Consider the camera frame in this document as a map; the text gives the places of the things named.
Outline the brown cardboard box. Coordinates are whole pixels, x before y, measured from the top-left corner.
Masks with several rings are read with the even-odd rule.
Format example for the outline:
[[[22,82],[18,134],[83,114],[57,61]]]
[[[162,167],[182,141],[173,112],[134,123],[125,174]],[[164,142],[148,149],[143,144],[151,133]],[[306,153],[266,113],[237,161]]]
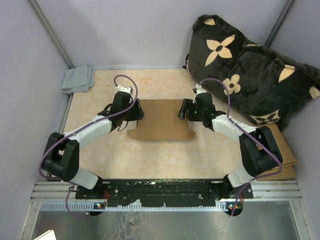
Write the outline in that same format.
[[[138,120],[136,128],[127,131],[131,139],[139,141],[188,141],[196,136],[186,119],[177,114],[182,99],[141,99],[144,117]]]

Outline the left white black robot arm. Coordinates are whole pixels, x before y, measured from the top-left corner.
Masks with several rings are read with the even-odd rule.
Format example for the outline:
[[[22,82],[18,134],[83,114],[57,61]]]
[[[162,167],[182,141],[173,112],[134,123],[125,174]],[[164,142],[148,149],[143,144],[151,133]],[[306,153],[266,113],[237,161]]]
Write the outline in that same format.
[[[125,91],[114,95],[113,102],[85,125],[61,134],[52,133],[47,141],[39,170],[86,189],[97,199],[103,195],[102,180],[96,174],[80,167],[80,151],[93,141],[119,128],[123,122],[133,122],[144,117],[140,100]]]

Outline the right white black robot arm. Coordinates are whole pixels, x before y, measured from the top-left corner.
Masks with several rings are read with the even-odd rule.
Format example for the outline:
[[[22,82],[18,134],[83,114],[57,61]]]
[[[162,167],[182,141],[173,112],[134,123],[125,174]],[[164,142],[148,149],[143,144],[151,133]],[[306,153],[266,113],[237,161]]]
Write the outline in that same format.
[[[241,187],[279,167],[283,158],[269,127],[253,127],[234,120],[226,112],[217,110],[210,93],[199,93],[194,99],[185,98],[177,117],[201,122],[213,132],[221,133],[239,144],[241,164],[223,178],[223,193],[236,197]]]

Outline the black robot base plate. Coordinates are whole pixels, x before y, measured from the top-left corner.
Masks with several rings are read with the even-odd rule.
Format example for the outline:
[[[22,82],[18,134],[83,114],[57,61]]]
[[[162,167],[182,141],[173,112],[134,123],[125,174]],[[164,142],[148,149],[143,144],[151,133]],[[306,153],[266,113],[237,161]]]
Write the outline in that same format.
[[[214,179],[101,179],[92,190],[78,186],[77,200],[101,199],[102,207],[128,207],[136,202],[142,207],[216,207],[218,201],[229,200],[226,211],[242,212],[243,201],[253,198],[251,185],[238,187],[227,194],[224,178]]]

